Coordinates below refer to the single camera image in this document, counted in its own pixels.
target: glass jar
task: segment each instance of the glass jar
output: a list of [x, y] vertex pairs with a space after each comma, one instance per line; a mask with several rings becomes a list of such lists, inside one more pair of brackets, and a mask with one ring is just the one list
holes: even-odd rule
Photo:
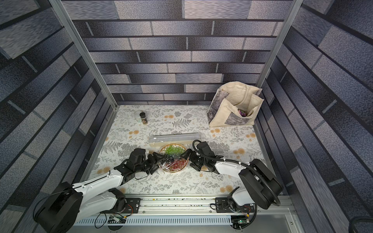
[[148, 120], [146, 119], [145, 113], [140, 113], [141, 121], [144, 125], [148, 124]]

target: aluminum frame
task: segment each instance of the aluminum frame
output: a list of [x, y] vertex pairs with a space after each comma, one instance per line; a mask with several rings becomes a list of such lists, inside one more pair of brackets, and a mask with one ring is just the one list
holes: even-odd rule
[[90, 173], [93, 169], [94, 164], [96, 163], [98, 154], [101, 151], [102, 146], [104, 145], [106, 136], [108, 135], [110, 128], [112, 127], [112, 124], [114, 123], [115, 117], [118, 113], [118, 109], [114, 109], [112, 113], [109, 116], [109, 119], [107, 120], [106, 126], [104, 130], [102, 131], [102, 134], [100, 136], [100, 139], [98, 140], [98, 143], [92, 153], [92, 156], [87, 164], [87, 167], [85, 168], [82, 177], [80, 178], [80, 182], [88, 180]]
[[266, 166], [274, 174], [275, 171], [273, 170], [271, 160], [269, 159], [268, 153], [266, 151], [266, 148], [264, 146], [264, 142], [263, 142], [263, 139], [262, 139], [262, 136], [264, 136], [264, 135], [260, 134], [257, 125], [253, 125], [253, 128], [254, 128], [254, 133], [257, 136], [258, 143], [259, 143], [259, 146], [260, 146], [260, 150], [261, 150], [261, 153], [263, 154], [263, 157], [264, 157], [264, 161], [266, 162]]
[[293, 0], [293, 2], [291, 3], [289, 12], [282, 24], [280, 33], [276, 38], [275, 44], [273, 45], [273, 48], [271, 49], [271, 52], [269, 53], [268, 60], [264, 64], [263, 70], [261, 71], [259, 79], [255, 86], [259, 88], [262, 87], [264, 80], [268, 77], [272, 63], [275, 60], [276, 55], [279, 52], [280, 47], [283, 41], [285, 40], [285, 37], [288, 34], [290, 26], [293, 23], [295, 16], [297, 15], [302, 3], [303, 3], [303, 0]]
[[76, 48], [78, 49], [79, 53], [82, 55], [85, 63], [87, 64], [88, 68], [92, 72], [92, 75], [96, 79], [98, 85], [100, 86], [102, 93], [109, 101], [111, 107], [116, 109], [118, 104], [116, 103], [113, 95], [111, 94], [109, 88], [107, 87], [104, 78], [102, 77], [100, 71], [98, 70], [93, 58], [91, 57], [87, 47], [85, 46], [81, 36], [78, 33], [78, 30], [75, 28], [74, 23], [72, 22], [68, 12], [66, 11], [65, 7], [63, 6], [61, 0], [49, 0], [52, 8], [56, 12], [56, 15], [64, 25], [66, 31], [68, 32], [69, 36], [71, 37], [72, 41], [74, 42]]
[[[141, 198], [139, 213], [134, 215], [240, 215], [242, 213], [215, 213], [210, 203], [216, 197], [227, 195], [141, 195], [127, 194], [126, 198]], [[289, 196], [279, 196], [281, 206], [271, 205], [267, 210], [258, 207], [262, 214], [296, 214]]]

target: cable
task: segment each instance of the cable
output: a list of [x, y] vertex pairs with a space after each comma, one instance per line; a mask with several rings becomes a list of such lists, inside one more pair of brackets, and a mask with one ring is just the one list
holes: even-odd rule
[[251, 220], [249, 220], [249, 223], [246, 223], [244, 226], [240, 226], [238, 225], [240, 228], [234, 228], [233, 225], [231, 225], [231, 227], [235, 230], [242, 230], [244, 229], [245, 227], [248, 227], [252, 222], [254, 222], [254, 219], [256, 218], [256, 215], [257, 215], [257, 204], [255, 204], [255, 211], [254, 211], [254, 216]]
[[351, 219], [350, 224], [348, 225], [348, 232], [349, 233], [357, 233], [357, 230], [355, 228], [355, 224], [359, 222], [370, 222], [373, 223], [373, 218], [372, 217], [354, 217]]
[[127, 204], [129, 207], [131, 207], [131, 213], [129, 214], [129, 215], [127, 215], [126, 217], [129, 217], [129, 216], [131, 216], [133, 213], [134, 213], [134, 209], [132, 208], [132, 206], [130, 206], [129, 204]]
[[193, 149], [198, 152], [202, 157], [204, 158], [207, 158], [207, 159], [210, 159], [210, 160], [215, 160], [215, 161], [219, 161], [219, 162], [232, 162], [232, 163], [237, 163], [241, 166], [244, 166], [246, 168], [248, 168], [255, 176], [257, 176], [259, 178], [259, 180], [264, 184], [264, 186], [268, 189], [268, 191], [271, 193], [271, 195], [273, 196], [274, 198], [274, 201], [272, 202], [273, 205], [275, 206], [280, 206], [280, 199], [277, 197], [277, 195], [275, 194], [275, 192], [272, 190], [272, 188], [269, 186], [269, 184], [267, 183], [267, 181], [260, 175], [260, 173], [255, 170], [252, 166], [249, 166], [245, 163], [241, 163], [241, 162], [238, 162], [236, 160], [230, 160], [230, 159], [226, 159], [226, 160], [222, 160], [222, 159], [217, 159], [217, 158], [211, 158], [211, 157], [208, 157], [206, 155], [204, 155], [203, 153], [201, 153], [201, 151], [199, 151], [196, 147], [195, 147], [195, 142], [199, 142], [201, 143], [200, 140], [194, 140], [192, 142], [192, 146], [193, 146]]
[[100, 214], [97, 215], [96, 219], [94, 220], [94, 227], [96, 227], [97, 229], [99, 229], [99, 228], [101, 228], [103, 225], [105, 225], [105, 223], [106, 223], [106, 221], [107, 221], [107, 216], [106, 216], [106, 214], [104, 213], [104, 215], [105, 215], [105, 222], [104, 222], [100, 227], [97, 227], [97, 226], [96, 226], [96, 221], [97, 221], [98, 217], [99, 217], [101, 214], [102, 214], [102, 213], [100, 212]]
[[115, 213], [116, 213], [116, 214], [120, 214], [120, 213], [122, 213], [125, 209], [126, 209], [126, 206], [124, 206], [124, 208], [123, 208], [121, 211], [119, 211], [119, 212], [115, 212]]
[[144, 179], [144, 178], [146, 178], [146, 177], [143, 177], [143, 178], [139, 178], [139, 179], [137, 179], [136, 178], [136, 173], [135, 173], [135, 179], [137, 179], [137, 180], [141, 180], [141, 179]]
[[[122, 218], [125, 218], [123, 215], [119, 214], [119, 216], [121, 216]], [[127, 217], [127, 216], [126, 216]]]
[[218, 204], [215, 204], [215, 203], [211, 203], [211, 204], [210, 204], [210, 208], [213, 209], [213, 210], [217, 210], [217, 206], [218, 206]]

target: colorful item in bag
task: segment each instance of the colorful item in bag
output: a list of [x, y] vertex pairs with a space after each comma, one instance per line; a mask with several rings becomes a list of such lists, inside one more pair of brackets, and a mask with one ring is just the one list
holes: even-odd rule
[[181, 158], [180, 155], [184, 153], [186, 148], [178, 143], [171, 143], [165, 145], [159, 152], [162, 155], [165, 155], [165, 159], [159, 163], [159, 167], [166, 172], [174, 173], [184, 169], [188, 160]]
[[242, 116], [242, 117], [246, 117], [246, 112], [242, 109], [238, 109], [238, 112], [239, 114]]

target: canvas tote bag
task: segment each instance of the canvas tote bag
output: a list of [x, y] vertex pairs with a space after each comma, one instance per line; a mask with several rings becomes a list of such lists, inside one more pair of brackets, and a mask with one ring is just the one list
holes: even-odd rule
[[[207, 111], [209, 126], [253, 125], [264, 101], [258, 96], [261, 91], [242, 82], [228, 82], [219, 87]], [[242, 117], [238, 109], [247, 116]]]

